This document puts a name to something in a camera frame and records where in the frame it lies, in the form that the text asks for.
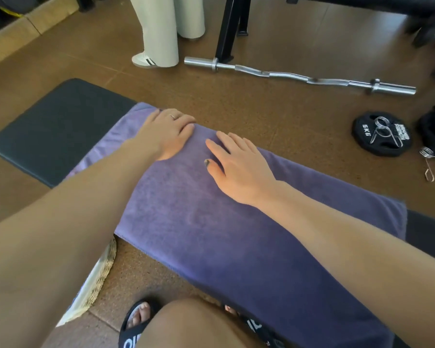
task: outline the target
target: forearm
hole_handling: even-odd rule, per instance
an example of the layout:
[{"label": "forearm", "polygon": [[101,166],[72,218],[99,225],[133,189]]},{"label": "forearm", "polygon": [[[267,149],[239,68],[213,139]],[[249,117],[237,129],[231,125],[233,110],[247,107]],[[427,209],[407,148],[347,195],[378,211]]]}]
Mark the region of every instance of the forearm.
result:
[{"label": "forearm", "polygon": [[0,223],[0,340],[39,347],[77,294],[156,158],[130,144]]},{"label": "forearm", "polygon": [[435,347],[435,259],[284,182],[257,207],[412,347]]}]

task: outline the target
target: toe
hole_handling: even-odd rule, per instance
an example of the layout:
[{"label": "toe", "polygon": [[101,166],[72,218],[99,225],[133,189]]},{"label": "toe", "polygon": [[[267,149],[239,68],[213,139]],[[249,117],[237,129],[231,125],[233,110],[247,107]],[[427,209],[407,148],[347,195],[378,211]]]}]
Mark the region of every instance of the toe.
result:
[{"label": "toe", "polygon": [[230,312],[232,315],[237,316],[237,311],[235,311],[235,309],[232,309],[229,305],[224,305],[224,309],[228,312]]},{"label": "toe", "polygon": [[140,322],[147,321],[151,316],[150,305],[147,302],[140,304]]},{"label": "toe", "polygon": [[132,317],[132,326],[131,327],[138,325],[139,322],[140,322],[140,312],[139,312],[139,310],[135,310],[135,313],[133,314],[133,317]]}]

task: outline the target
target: barbell sleeve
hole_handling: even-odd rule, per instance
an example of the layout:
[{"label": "barbell sleeve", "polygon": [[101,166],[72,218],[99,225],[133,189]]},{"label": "barbell sleeve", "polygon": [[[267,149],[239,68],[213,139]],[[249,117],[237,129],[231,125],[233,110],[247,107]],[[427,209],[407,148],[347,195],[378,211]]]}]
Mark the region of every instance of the barbell sleeve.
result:
[{"label": "barbell sleeve", "polygon": [[289,72],[267,72],[251,67],[241,66],[238,64],[221,64],[217,58],[212,60],[206,58],[192,58],[186,57],[184,63],[188,66],[205,67],[212,69],[216,72],[218,69],[233,69],[237,72],[243,72],[250,75],[265,78],[288,78],[296,81],[302,81],[307,84],[314,85],[335,85],[341,87],[360,87],[369,90],[371,93],[386,93],[386,94],[401,94],[401,95],[414,95],[416,87],[407,85],[399,85],[392,83],[382,83],[380,79],[373,79],[369,83],[365,81],[349,81],[347,79],[325,79],[325,78],[311,78],[305,75],[299,75]]}]

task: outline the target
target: white sneaker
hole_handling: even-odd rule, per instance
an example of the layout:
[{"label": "white sneaker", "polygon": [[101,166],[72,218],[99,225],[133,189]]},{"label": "white sneaker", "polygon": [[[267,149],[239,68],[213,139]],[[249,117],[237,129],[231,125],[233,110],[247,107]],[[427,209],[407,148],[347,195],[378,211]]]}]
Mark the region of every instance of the white sneaker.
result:
[{"label": "white sneaker", "polygon": [[137,67],[142,68],[156,68],[156,63],[148,57],[148,55],[144,52],[140,52],[139,54],[132,57],[132,63]]}]

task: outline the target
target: white pants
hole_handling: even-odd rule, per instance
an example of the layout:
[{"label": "white pants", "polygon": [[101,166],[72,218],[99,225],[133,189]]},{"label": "white pants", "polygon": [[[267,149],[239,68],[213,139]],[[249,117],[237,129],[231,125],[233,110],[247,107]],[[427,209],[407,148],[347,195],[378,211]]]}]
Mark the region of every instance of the white pants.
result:
[{"label": "white pants", "polygon": [[143,29],[145,55],[159,67],[179,63],[177,33],[188,39],[204,34],[203,0],[131,0]]}]

